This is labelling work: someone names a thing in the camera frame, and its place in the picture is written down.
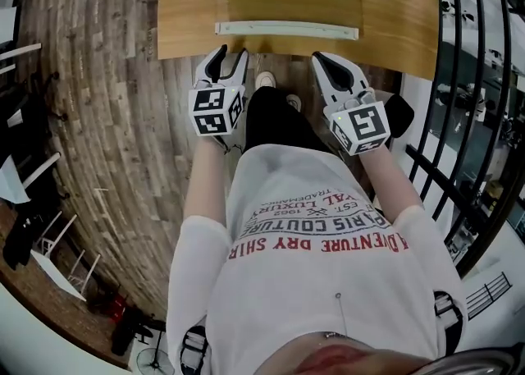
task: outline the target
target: white sneaker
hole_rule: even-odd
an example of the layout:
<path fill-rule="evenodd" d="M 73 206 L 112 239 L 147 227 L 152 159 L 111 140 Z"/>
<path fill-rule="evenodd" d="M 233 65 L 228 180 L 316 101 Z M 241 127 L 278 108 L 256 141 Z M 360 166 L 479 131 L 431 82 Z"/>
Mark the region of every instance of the white sneaker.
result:
<path fill-rule="evenodd" d="M 259 73 L 255 79 L 255 90 L 263 86 L 270 86 L 272 88 L 276 87 L 276 77 L 270 71 Z"/>
<path fill-rule="evenodd" d="M 303 103 L 301 101 L 301 98 L 297 95 L 288 95 L 286 97 L 286 102 L 288 105 L 294 107 L 297 111 L 301 112 L 301 107 L 303 106 Z"/>

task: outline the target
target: white cube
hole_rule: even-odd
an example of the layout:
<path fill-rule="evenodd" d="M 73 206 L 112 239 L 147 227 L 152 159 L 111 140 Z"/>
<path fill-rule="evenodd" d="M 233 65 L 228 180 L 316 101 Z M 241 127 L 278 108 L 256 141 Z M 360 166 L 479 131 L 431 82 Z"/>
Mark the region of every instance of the white cube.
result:
<path fill-rule="evenodd" d="M 244 86 L 217 86 L 189 92 L 189 117 L 198 135 L 229 135 L 243 105 Z"/>
<path fill-rule="evenodd" d="M 377 149 L 390 137 L 385 104 L 369 103 L 334 112 L 330 130 L 350 155 Z"/>

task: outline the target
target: black metal bars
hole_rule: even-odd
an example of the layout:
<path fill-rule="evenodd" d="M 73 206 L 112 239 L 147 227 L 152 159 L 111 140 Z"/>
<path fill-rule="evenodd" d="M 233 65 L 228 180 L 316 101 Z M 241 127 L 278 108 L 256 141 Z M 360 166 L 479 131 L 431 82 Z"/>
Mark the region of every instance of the black metal bars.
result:
<path fill-rule="evenodd" d="M 454 25 L 455 25 L 455 36 L 454 36 L 454 60 L 452 61 L 452 76 L 450 79 L 450 96 L 449 102 L 446 106 L 445 119 L 443 120 L 443 126 L 441 127 L 441 137 L 437 144 L 436 153 L 434 154 L 434 159 L 432 160 L 432 166 L 437 167 L 441 160 L 441 155 L 443 154 L 443 148 L 445 147 L 446 136 L 449 132 L 450 117 L 452 116 L 452 110 L 456 103 L 456 98 L 458 96 L 458 73 L 459 73 L 459 57 L 461 55 L 461 48 L 463 42 L 463 27 L 462 27 L 462 10 L 461 10 L 461 0 L 454 0 Z M 424 200 L 427 197 L 428 190 L 430 189 L 432 179 L 430 176 L 427 176 L 425 185 L 421 191 L 420 197 L 421 200 Z"/>
<path fill-rule="evenodd" d="M 518 146 L 516 158 L 518 158 L 518 161 L 514 164 L 514 172 L 512 172 L 513 179 L 503 190 L 491 216 L 486 221 L 486 227 L 483 231 L 478 231 L 479 235 L 476 240 L 456 266 L 461 277 L 466 276 L 467 273 L 470 272 L 476 265 L 477 260 L 479 260 L 489 248 L 507 220 L 507 216 L 510 214 L 516 198 L 523 188 L 523 183 L 525 183 L 525 139 L 523 139 Z M 470 217 L 467 217 L 467 219 L 469 222 L 472 222 Z"/>
<path fill-rule="evenodd" d="M 468 141 L 472 136 L 474 117 L 476 115 L 477 103 L 482 92 L 483 72 L 485 71 L 485 8 L 483 0 L 477 1 L 477 64 L 476 64 L 476 77 L 474 78 L 474 90 L 472 93 L 472 105 L 470 106 L 470 115 L 468 116 L 467 126 L 465 127 L 465 133 L 459 147 L 458 157 L 450 179 L 455 180 L 458 175 L 459 169 L 463 165 L 465 154 L 467 153 Z M 441 196 L 440 202 L 437 204 L 436 210 L 432 215 L 432 219 L 437 220 L 440 216 L 443 207 L 446 204 L 447 195 L 444 192 Z"/>
<path fill-rule="evenodd" d="M 505 273 L 501 273 L 496 279 L 483 285 L 480 290 L 475 291 L 467 297 L 468 319 L 473 319 L 485 309 L 494 304 L 512 285 Z"/>
<path fill-rule="evenodd" d="M 437 74 L 441 67 L 441 54 L 443 44 L 443 15 L 441 14 L 441 2 L 439 3 L 439 28 L 438 28 L 438 40 L 437 40 L 437 54 L 436 54 L 436 72 L 434 73 L 434 81 L 432 82 L 432 87 L 430 91 L 430 100 L 428 101 L 427 115 L 425 117 L 425 124 L 423 125 L 423 132 L 421 134 L 421 139 L 419 140 L 418 153 L 423 155 L 423 150 L 425 149 L 425 144 L 427 143 L 428 131 L 430 130 L 430 124 L 432 119 L 432 112 L 434 111 L 434 101 L 436 100 L 436 91 L 437 91 Z M 414 161 L 412 165 L 412 170 L 410 171 L 409 179 L 413 182 L 418 172 L 418 163 Z"/>
<path fill-rule="evenodd" d="M 454 186 L 453 181 L 447 178 L 439 169 L 432 166 L 431 162 L 418 153 L 413 146 L 407 146 L 406 153 L 435 181 L 436 184 L 450 197 L 459 209 L 465 210 L 468 220 L 476 231 L 484 231 L 486 216 L 473 208 L 468 199 Z"/>
<path fill-rule="evenodd" d="M 485 180 L 486 173 L 489 169 L 489 166 L 491 165 L 492 155 L 495 149 L 495 144 L 500 138 L 501 125 L 503 124 L 505 109 L 507 107 L 507 98 L 509 97 L 510 72 L 511 72 L 511 65 L 512 65 L 512 52 L 511 52 L 511 47 L 510 47 L 511 34 L 510 34 L 509 5 L 507 3 L 507 0 L 500 0 L 500 1 L 501 1 L 501 11 L 503 13 L 504 60 L 503 60 L 503 77 L 501 81 L 500 100 L 498 102 L 498 109 L 496 112 L 497 125 L 496 125 L 496 128 L 492 131 L 491 138 L 489 140 L 489 144 L 486 148 L 485 157 L 483 158 L 483 162 L 482 162 L 482 165 L 480 166 L 479 172 L 477 174 L 477 178 L 474 181 L 474 185 L 472 187 L 471 203 L 473 203 L 476 200 L 477 193 L 480 187 L 482 186 L 482 183 Z M 455 233 L 458 231 L 458 229 L 463 224 L 464 219 L 465 219 L 464 213 L 463 211 L 461 211 L 454 225 L 450 229 L 450 232 L 447 235 L 445 242 L 450 241 L 452 237 L 454 237 Z"/>

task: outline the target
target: wooden table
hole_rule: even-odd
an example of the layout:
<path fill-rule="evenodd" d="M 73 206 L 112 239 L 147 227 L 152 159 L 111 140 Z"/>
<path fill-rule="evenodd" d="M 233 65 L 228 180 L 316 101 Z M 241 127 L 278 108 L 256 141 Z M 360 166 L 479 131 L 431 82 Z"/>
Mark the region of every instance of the wooden table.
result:
<path fill-rule="evenodd" d="M 253 18 L 256 12 L 261 17 Z M 357 26 L 359 40 L 215 35 L 217 21 L 298 21 L 305 15 L 312 22 Z M 326 51 L 433 80 L 438 15 L 438 0 L 159 0 L 158 54 L 205 54 L 223 43 L 252 53 L 310 56 Z"/>

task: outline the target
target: white wall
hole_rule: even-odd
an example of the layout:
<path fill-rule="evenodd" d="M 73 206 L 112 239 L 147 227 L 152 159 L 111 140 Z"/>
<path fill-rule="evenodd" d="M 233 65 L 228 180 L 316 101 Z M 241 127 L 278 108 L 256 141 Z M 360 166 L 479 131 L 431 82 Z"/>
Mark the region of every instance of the white wall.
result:
<path fill-rule="evenodd" d="M 513 287 L 469 321 L 459 350 L 525 341 L 525 246 L 507 222 L 464 279 L 465 294 L 481 289 L 501 272 Z"/>
<path fill-rule="evenodd" d="M 0 361 L 11 375 L 129 375 L 72 345 L 0 285 Z"/>

